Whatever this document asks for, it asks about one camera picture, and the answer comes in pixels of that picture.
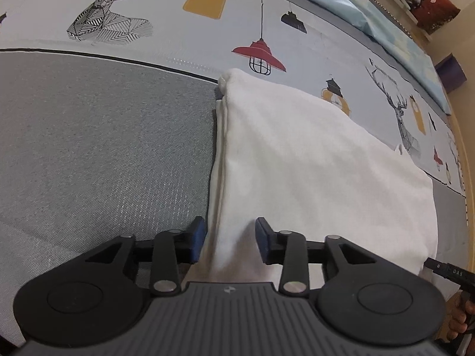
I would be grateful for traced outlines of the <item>person's right hand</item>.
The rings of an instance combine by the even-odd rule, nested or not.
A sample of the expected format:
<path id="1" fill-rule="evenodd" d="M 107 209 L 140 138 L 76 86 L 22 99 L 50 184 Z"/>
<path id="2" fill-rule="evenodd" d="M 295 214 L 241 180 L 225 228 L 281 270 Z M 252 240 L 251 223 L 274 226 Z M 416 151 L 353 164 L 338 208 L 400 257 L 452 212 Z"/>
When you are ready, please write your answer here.
<path id="1" fill-rule="evenodd" d="M 474 303 L 471 300 L 464 301 L 461 293 L 455 295 L 451 317 L 449 319 L 449 331 L 447 338 L 451 341 L 459 335 L 463 335 L 467 329 L 468 316 L 474 316 Z"/>

